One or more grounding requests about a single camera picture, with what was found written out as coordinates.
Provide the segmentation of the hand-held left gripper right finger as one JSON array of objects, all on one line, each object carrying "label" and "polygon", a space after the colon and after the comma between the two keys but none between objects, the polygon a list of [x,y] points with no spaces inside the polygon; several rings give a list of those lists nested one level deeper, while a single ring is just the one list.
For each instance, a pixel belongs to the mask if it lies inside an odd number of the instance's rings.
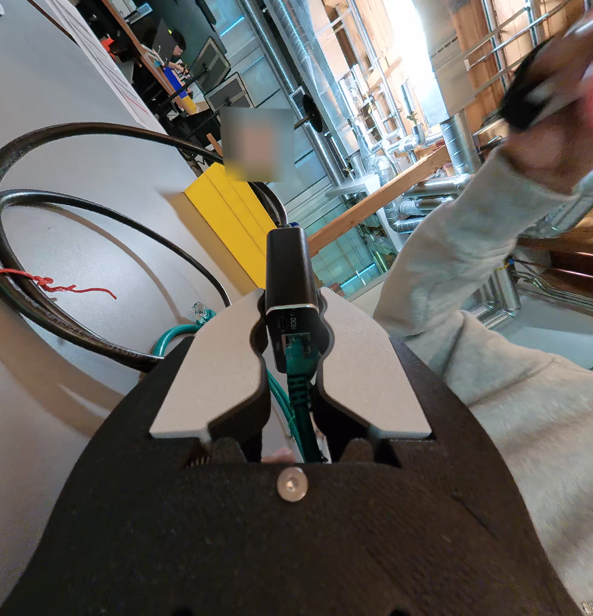
[{"label": "hand-held left gripper right finger", "polygon": [[385,439],[427,439],[428,422],[387,332],[366,312],[328,288],[319,291],[329,346],[320,359],[314,411],[331,459],[352,439],[373,447]]}]

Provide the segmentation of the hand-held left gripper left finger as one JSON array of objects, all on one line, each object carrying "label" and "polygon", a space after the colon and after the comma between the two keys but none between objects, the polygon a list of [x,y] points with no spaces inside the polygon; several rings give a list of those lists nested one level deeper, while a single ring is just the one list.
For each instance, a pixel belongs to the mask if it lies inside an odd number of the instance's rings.
[{"label": "hand-held left gripper left finger", "polygon": [[252,291],[197,332],[151,424],[151,437],[193,437],[204,446],[229,437],[246,458],[262,457],[262,432],[271,415],[263,296],[262,289]]}]

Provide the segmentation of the black ethernet adapter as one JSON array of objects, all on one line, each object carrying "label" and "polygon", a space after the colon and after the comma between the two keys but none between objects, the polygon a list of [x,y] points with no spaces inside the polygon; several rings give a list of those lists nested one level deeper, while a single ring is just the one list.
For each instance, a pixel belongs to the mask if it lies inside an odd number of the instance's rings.
[{"label": "black ethernet adapter", "polygon": [[286,350],[295,338],[306,338],[306,353],[319,342],[320,305],[301,227],[275,228],[267,236],[264,320],[280,373],[288,373]]}]

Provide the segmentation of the yellow plastic bin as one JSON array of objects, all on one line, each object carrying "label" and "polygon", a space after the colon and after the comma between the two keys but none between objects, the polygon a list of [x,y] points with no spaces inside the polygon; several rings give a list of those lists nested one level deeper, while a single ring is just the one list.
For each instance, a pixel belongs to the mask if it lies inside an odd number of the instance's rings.
[{"label": "yellow plastic bin", "polygon": [[265,289],[267,236],[276,225],[254,190],[245,181],[231,181],[223,165],[212,163],[185,196],[256,287]]}]

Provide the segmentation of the person's right forearm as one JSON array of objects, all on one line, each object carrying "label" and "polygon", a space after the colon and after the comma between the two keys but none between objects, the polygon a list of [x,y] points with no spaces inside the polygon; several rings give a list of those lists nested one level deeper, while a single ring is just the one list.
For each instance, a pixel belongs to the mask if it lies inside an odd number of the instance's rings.
[{"label": "person's right forearm", "polygon": [[460,307],[513,251],[519,235],[545,214],[574,201],[513,168],[498,148],[450,204],[427,215],[394,261],[374,319],[419,358],[449,357],[493,344],[494,354],[525,352]]}]

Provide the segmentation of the grey desk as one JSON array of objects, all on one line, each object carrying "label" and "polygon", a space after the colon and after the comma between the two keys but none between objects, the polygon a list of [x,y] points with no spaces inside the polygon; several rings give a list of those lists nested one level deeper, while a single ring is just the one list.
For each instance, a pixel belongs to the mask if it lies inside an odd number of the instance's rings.
[{"label": "grey desk", "polygon": [[[27,1],[2,1],[0,148],[73,122],[137,126],[85,51]],[[231,299],[251,289],[183,191],[194,174],[170,147],[70,137],[24,156],[0,189],[79,196],[154,229],[217,276]],[[13,207],[4,227],[23,268],[58,286],[54,301],[111,343],[148,352],[191,316],[223,303],[200,273],[137,231],[93,213]],[[74,463],[139,372],[60,340],[0,299],[0,604],[27,566]]]}]

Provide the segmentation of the person's right hand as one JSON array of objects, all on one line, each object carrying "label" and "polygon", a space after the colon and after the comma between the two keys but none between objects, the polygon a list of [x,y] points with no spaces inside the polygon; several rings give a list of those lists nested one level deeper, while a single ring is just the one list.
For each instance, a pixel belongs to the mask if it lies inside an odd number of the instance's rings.
[{"label": "person's right hand", "polygon": [[557,36],[539,53],[526,72],[529,82],[552,80],[554,94],[571,101],[525,131],[509,132],[501,154],[517,173],[560,194],[593,170],[593,132],[585,115],[587,82],[593,64],[593,31]]}]

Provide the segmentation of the silver insulated pipes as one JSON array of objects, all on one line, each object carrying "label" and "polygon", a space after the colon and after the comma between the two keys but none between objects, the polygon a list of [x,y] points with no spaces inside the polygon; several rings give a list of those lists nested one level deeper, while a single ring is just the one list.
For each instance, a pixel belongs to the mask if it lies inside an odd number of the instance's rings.
[{"label": "silver insulated pipes", "polygon": [[374,319],[394,338],[458,334],[464,325],[480,337],[499,338],[464,302],[481,288],[534,221],[525,205],[531,185],[498,147],[455,195],[403,199],[413,227],[383,284]]}]

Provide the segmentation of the red twist tie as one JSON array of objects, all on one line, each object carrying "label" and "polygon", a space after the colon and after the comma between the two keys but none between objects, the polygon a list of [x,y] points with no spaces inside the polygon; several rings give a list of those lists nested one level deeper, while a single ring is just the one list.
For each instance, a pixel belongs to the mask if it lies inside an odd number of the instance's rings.
[{"label": "red twist tie", "polygon": [[25,272],[23,270],[17,270],[12,268],[1,268],[0,276],[5,275],[8,277],[18,276],[25,278],[27,280],[32,281],[36,284],[40,289],[48,292],[48,293],[60,293],[60,292],[70,292],[78,295],[86,294],[86,293],[95,293],[101,292],[110,296],[112,299],[117,300],[117,297],[113,292],[106,288],[78,288],[77,285],[69,285],[68,287],[64,286],[55,286],[54,280],[50,277],[42,277],[38,275],[32,275],[31,273]]}]

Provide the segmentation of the black round fixture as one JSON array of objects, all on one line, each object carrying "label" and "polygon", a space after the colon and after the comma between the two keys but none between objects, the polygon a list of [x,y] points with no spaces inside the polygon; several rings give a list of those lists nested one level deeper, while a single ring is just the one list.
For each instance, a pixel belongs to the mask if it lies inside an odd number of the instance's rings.
[{"label": "black round fixture", "polygon": [[305,115],[294,125],[294,131],[303,125],[308,124],[317,134],[322,134],[323,118],[312,97],[308,94],[303,94],[301,97],[301,103]]}]

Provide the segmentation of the black framed case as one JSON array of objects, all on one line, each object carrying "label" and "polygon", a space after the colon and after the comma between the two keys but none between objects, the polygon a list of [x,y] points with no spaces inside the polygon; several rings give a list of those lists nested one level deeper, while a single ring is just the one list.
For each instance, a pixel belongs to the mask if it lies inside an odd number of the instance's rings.
[{"label": "black framed case", "polygon": [[217,112],[222,107],[253,108],[254,104],[238,72],[232,73],[208,94],[205,100],[209,109]]},{"label": "black framed case", "polygon": [[209,37],[189,67],[190,77],[203,95],[217,88],[231,66],[214,38]]}]

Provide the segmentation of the long wooden table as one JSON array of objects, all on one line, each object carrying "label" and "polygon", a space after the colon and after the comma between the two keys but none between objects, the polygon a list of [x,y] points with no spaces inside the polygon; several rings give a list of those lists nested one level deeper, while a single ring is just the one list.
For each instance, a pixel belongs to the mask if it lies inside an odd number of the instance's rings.
[{"label": "long wooden table", "polygon": [[101,2],[110,12],[112,18],[118,24],[118,27],[125,33],[125,36],[127,36],[127,38],[129,39],[129,45],[134,49],[133,53],[134,57],[136,58],[136,62],[138,63],[138,65],[144,66],[148,73],[153,77],[154,81],[157,82],[162,88],[162,91],[166,92],[167,101],[170,99],[170,97],[173,96],[174,98],[171,99],[170,104],[174,107],[177,107],[182,115],[195,115],[197,113],[197,108],[193,101],[189,99],[190,102],[187,102],[186,100],[181,98],[179,94],[175,94],[176,89],[172,87],[165,73],[163,73],[163,69],[160,69],[160,67],[154,64],[153,58],[149,55],[150,52],[144,45],[140,43],[129,24],[123,19],[123,17],[114,7],[111,1]]}]

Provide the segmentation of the printed paper sheet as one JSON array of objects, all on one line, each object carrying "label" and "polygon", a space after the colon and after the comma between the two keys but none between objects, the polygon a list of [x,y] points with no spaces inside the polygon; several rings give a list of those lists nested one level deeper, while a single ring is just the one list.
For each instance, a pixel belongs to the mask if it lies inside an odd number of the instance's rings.
[{"label": "printed paper sheet", "polygon": [[46,1],[57,22],[72,36],[140,127],[165,134],[161,124],[139,97],[79,11],[69,1]]}]

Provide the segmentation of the wooden post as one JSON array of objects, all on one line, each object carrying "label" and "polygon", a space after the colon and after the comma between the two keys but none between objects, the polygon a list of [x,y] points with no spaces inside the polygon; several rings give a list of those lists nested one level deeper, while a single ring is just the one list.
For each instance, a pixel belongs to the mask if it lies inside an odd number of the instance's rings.
[{"label": "wooden post", "polygon": [[311,257],[319,253],[327,245],[336,241],[366,218],[375,214],[385,205],[403,195],[408,189],[419,182],[425,181],[431,174],[450,163],[446,145],[441,145],[428,155],[419,159],[406,171],[383,185],[373,194],[339,215],[313,235],[308,237],[309,254]]}]

